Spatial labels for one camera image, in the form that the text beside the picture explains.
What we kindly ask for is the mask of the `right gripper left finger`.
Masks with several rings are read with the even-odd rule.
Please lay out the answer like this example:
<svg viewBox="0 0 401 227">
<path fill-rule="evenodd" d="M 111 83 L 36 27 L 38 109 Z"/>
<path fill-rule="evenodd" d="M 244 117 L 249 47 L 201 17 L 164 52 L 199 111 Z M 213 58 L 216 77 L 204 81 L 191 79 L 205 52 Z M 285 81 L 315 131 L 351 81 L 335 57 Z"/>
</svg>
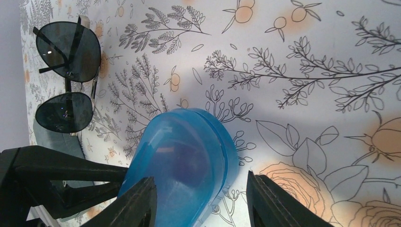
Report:
<svg viewBox="0 0 401 227">
<path fill-rule="evenodd" d="M 144 177 L 84 227 L 154 227 L 157 188 L 154 178 Z"/>
</svg>

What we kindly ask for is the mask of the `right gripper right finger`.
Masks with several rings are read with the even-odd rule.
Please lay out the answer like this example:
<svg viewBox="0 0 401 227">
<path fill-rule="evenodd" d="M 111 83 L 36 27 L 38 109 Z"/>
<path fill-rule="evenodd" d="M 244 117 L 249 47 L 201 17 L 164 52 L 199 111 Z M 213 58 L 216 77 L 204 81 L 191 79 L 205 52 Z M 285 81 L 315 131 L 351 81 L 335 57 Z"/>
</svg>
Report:
<svg viewBox="0 0 401 227">
<path fill-rule="evenodd" d="M 248 172 L 246 198 L 252 227 L 330 227 L 265 175 Z"/>
</svg>

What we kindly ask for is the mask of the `blue translucent glasses case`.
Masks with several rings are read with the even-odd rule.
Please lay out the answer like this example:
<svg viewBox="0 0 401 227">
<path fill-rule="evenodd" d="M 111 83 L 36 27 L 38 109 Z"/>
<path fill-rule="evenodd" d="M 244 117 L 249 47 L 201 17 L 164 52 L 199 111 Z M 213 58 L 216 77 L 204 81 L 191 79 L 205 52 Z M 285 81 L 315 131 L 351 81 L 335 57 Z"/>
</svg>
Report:
<svg viewBox="0 0 401 227">
<path fill-rule="evenodd" d="M 236 180 L 239 158 L 223 124 L 199 108 L 176 108 L 145 128 L 119 191 L 144 177 L 157 189 L 157 227 L 199 227 Z"/>
</svg>

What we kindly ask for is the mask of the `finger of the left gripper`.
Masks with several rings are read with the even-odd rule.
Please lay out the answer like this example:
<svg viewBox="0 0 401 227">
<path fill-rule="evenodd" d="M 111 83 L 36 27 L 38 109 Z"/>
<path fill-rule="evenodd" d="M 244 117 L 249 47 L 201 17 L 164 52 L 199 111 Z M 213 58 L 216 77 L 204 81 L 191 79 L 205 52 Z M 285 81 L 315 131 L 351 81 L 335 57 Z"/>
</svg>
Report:
<svg viewBox="0 0 401 227">
<path fill-rule="evenodd" d="M 31 207 L 43 205 L 52 188 L 123 182 L 126 167 L 81 159 L 38 145 L 0 154 L 0 225 L 25 226 Z"/>
<path fill-rule="evenodd" d="M 52 188 L 47 196 L 47 211 L 54 218 L 67 218 L 117 196 L 121 183 L 73 188 Z"/>
</svg>

